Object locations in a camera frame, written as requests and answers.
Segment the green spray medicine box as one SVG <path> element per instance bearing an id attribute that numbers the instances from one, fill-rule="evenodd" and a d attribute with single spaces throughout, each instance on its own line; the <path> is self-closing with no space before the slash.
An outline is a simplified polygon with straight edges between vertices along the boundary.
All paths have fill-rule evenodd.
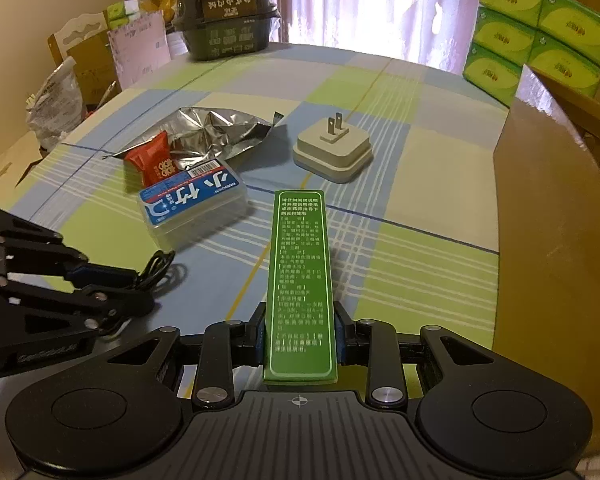
<path id="1" fill-rule="evenodd" d="M 336 382 L 332 269 L 321 191 L 275 193 L 264 342 L 266 384 Z"/>

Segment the blue floss pick box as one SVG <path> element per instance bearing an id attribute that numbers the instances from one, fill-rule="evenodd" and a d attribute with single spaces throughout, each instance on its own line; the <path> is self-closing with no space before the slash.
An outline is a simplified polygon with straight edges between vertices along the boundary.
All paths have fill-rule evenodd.
<path id="1" fill-rule="evenodd" d="M 214 158 L 182 170 L 137 194 L 151 237 L 163 250 L 180 250 L 242 218 L 246 187 Z"/>

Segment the red snack packet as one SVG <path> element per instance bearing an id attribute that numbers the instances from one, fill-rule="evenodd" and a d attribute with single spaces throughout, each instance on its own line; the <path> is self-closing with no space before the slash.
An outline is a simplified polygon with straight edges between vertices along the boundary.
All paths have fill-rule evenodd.
<path id="1" fill-rule="evenodd" d="M 170 153 L 168 134 L 158 133 L 150 141 L 133 148 L 124 155 L 141 174 L 145 188 L 154 185 L 178 172 Z"/>

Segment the silver foil bag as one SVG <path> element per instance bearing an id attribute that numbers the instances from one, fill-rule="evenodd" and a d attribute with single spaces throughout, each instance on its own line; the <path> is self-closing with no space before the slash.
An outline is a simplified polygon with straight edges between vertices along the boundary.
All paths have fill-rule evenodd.
<path id="1" fill-rule="evenodd" d="M 110 157 L 122 159 L 134 148 L 144 148 L 166 133 L 171 158 L 178 169 L 212 158 L 229 160 L 261 144 L 285 115 L 275 112 L 271 120 L 230 108 L 184 106 L 166 115 Z"/>

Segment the white power adapter plug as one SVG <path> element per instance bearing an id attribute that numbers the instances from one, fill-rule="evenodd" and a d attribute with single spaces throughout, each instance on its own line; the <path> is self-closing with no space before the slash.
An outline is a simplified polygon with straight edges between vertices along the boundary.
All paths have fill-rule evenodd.
<path id="1" fill-rule="evenodd" d="M 294 162 L 330 182 L 352 181 L 373 159 L 370 134 L 349 125 L 341 113 L 316 122 L 298 135 Z"/>

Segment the white side cabinet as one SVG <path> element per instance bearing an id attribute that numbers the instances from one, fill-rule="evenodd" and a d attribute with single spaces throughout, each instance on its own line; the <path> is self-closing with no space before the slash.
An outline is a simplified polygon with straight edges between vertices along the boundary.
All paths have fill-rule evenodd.
<path id="1" fill-rule="evenodd" d="M 27 132 L 0 155 L 0 207 L 14 195 L 18 183 L 31 165 L 41 159 L 38 139 L 33 131 Z"/>

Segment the checkered tablecloth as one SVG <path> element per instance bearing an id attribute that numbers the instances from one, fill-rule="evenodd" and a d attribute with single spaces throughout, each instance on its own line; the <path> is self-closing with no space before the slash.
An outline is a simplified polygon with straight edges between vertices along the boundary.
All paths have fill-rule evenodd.
<path id="1" fill-rule="evenodd" d="M 139 269 L 155 250 L 140 215 L 140 179 L 117 150 L 185 105 L 226 107 L 280 126 L 233 162 L 249 200 L 175 260 L 176 279 L 135 337 L 163 325 L 200 333 L 249 318 L 264 298 L 273 196 L 326 197 L 336 298 L 356 318 L 401 332 L 439 324 L 493 340 L 498 214 L 492 153 L 506 109 L 460 76 L 351 51 L 273 44 L 213 63 L 177 58 L 117 96 L 55 148 L 0 207 L 57 230 L 91 260 Z M 341 113 L 365 130 L 372 162 L 351 182 L 326 181 L 292 159 L 297 136 Z"/>

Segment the white plastic bag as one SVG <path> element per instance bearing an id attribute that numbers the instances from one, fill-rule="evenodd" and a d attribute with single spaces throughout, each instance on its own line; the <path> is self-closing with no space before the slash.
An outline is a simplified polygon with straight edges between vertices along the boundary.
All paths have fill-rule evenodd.
<path id="1" fill-rule="evenodd" d="M 69 56 L 45 79 L 40 90 L 27 99 L 26 123 L 43 151 L 53 151 L 84 121 L 86 108 L 74 66 L 76 61 Z"/>

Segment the brown carton on side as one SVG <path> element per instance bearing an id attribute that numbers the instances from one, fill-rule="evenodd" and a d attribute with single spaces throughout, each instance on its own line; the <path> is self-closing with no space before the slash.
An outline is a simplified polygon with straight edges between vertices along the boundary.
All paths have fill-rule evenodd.
<path id="1" fill-rule="evenodd" d="M 83 13 L 47 38 L 57 66 L 73 58 L 76 81 L 88 112 L 94 112 L 119 91 L 105 14 Z"/>

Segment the brown cardboard box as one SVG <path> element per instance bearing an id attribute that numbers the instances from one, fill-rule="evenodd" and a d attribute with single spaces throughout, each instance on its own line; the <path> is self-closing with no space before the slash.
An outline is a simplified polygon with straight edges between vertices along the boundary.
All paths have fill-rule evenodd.
<path id="1" fill-rule="evenodd" d="M 493 348 L 576 392 L 600 454 L 600 103 L 524 67 L 493 163 Z"/>

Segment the dark green food container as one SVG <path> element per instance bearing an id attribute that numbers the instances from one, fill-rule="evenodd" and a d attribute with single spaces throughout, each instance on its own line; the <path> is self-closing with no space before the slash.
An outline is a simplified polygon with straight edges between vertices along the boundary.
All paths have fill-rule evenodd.
<path id="1" fill-rule="evenodd" d="M 278 19 L 273 0 L 176 0 L 173 26 L 193 60 L 213 61 L 265 49 Z"/>

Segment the green tissue pack stack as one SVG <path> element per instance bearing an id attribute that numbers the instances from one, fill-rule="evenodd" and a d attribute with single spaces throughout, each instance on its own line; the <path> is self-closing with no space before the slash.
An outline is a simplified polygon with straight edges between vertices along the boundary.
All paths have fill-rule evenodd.
<path id="1" fill-rule="evenodd" d="M 524 66 L 600 102 L 600 14 L 576 0 L 479 0 L 464 78 L 509 106 Z"/>

